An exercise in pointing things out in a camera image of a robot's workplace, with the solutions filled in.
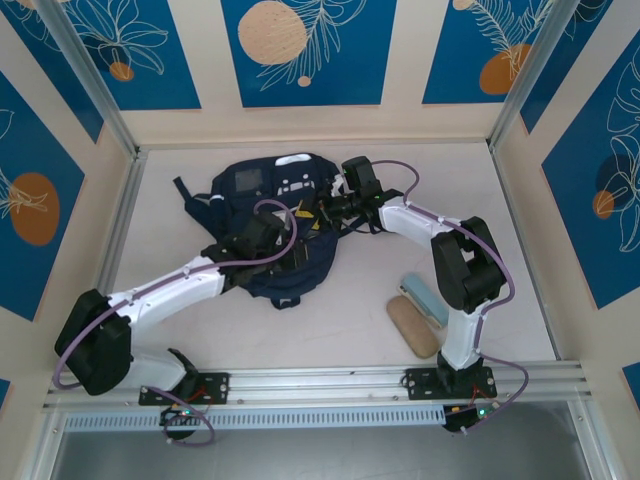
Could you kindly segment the aluminium table edge rail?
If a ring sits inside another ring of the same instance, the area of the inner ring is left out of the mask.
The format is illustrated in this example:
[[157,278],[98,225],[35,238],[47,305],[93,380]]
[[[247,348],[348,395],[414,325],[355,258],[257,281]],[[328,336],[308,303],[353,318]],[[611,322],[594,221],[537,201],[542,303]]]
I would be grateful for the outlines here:
[[513,300],[497,309],[499,333],[489,337],[489,350],[515,362],[557,361],[561,354],[521,232],[513,195],[498,154],[493,148],[489,153],[509,214],[509,232],[499,236],[498,246],[515,285]]
[[148,151],[140,149],[129,166],[107,239],[102,265],[95,282],[96,288],[101,293],[110,293],[115,284],[147,158]]

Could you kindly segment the circuit board with green light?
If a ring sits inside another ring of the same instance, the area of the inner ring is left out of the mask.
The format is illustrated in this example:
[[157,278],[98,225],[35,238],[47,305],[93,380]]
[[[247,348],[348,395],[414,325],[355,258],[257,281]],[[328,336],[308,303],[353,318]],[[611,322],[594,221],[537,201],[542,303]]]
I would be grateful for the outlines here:
[[488,419],[499,408],[497,403],[445,406],[444,428],[452,433],[466,433],[479,422]]
[[160,413],[161,427],[199,426],[200,424],[200,417],[191,409],[168,407]]

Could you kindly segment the beige glasses case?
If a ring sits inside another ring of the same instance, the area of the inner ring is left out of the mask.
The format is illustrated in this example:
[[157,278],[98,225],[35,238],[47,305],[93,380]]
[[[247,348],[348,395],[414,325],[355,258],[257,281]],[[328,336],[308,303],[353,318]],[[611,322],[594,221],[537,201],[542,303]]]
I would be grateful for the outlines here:
[[386,311],[416,357],[428,359],[438,353],[440,343],[428,326],[426,317],[406,297],[390,299]]

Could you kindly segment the grey metal panel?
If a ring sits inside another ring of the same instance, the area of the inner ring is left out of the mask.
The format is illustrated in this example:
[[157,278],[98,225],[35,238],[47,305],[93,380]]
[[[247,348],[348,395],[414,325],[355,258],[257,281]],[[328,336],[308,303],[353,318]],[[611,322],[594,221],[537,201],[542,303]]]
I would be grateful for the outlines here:
[[436,426],[219,431],[204,448],[159,433],[67,433],[52,480],[610,480],[564,404],[511,406],[469,435]]

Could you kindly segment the navy blue backpack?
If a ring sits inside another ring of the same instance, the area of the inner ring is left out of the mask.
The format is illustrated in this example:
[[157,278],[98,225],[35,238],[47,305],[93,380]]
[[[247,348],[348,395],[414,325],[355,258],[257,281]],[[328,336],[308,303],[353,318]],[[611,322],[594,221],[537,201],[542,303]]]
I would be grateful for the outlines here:
[[[191,194],[179,177],[173,183],[184,200],[185,211],[213,236],[216,244],[230,233],[239,233],[255,213],[281,215],[290,210],[295,215],[301,200],[326,187],[340,187],[340,192],[346,193],[347,185],[338,182],[341,171],[342,166],[319,155],[295,153],[234,163],[213,179],[207,194]],[[294,271],[295,255],[291,251],[274,269],[240,286],[253,297],[269,299],[278,310],[298,306],[303,295],[326,279],[338,241],[347,235],[346,229],[339,233],[331,228],[322,235],[308,236],[312,219],[296,219],[301,228],[299,239],[314,239],[313,255],[309,256],[312,267]]]

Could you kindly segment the light blue pencil case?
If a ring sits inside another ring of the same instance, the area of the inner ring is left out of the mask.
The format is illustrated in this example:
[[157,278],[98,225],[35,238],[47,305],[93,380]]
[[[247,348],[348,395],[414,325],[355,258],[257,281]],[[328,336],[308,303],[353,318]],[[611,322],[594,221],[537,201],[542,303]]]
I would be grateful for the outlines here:
[[427,318],[433,328],[443,329],[448,326],[448,307],[417,273],[408,273],[402,277],[399,292]]

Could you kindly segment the long aluminium base rail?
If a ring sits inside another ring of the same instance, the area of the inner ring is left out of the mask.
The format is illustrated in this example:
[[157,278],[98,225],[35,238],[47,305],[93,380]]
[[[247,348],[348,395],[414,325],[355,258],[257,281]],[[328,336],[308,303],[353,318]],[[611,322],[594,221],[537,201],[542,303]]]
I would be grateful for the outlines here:
[[[525,362],[521,370],[487,361],[493,371],[498,395],[490,399],[474,396],[477,403],[496,400],[529,402],[576,401],[591,397],[581,365],[577,361]],[[230,369],[225,405],[216,408],[285,406],[382,406],[408,404],[403,378],[407,366]],[[443,404],[470,400],[442,400]]]

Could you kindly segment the aluminium frame post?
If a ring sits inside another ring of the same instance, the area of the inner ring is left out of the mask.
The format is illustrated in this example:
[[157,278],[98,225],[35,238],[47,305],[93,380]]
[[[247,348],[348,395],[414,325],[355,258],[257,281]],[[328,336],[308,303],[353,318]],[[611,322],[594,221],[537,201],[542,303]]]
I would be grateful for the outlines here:
[[494,154],[504,142],[513,123],[518,119],[525,100],[549,60],[578,3],[579,0],[554,0],[551,4],[549,16],[542,24],[487,138],[487,146],[491,154]]
[[63,7],[57,0],[33,0],[33,3],[117,143],[130,159],[135,160],[138,156],[139,146]]

